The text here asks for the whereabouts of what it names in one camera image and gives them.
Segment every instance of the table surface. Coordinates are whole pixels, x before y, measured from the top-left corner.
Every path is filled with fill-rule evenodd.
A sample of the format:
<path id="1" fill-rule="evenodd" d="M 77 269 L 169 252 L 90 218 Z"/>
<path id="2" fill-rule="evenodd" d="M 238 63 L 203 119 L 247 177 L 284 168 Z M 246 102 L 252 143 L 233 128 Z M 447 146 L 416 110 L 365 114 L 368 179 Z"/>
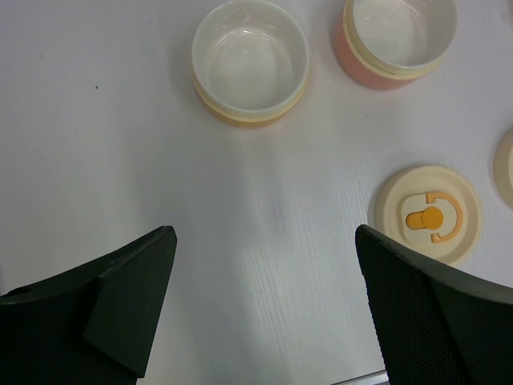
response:
<path id="1" fill-rule="evenodd" d="M 459 2 L 442 66 L 372 91 L 330 43 L 344 2 L 280 0 L 312 52 L 300 103 L 271 127 L 214 120 L 189 77 L 221 0 L 0 5 L 2 292 L 163 224 L 179 246 L 142 384 L 329 384 L 383 362 L 354 250 L 379 186 L 413 165 L 465 176 L 483 235 L 459 268 L 513 286 L 494 151 L 513 125 L 513 1 Z"/>

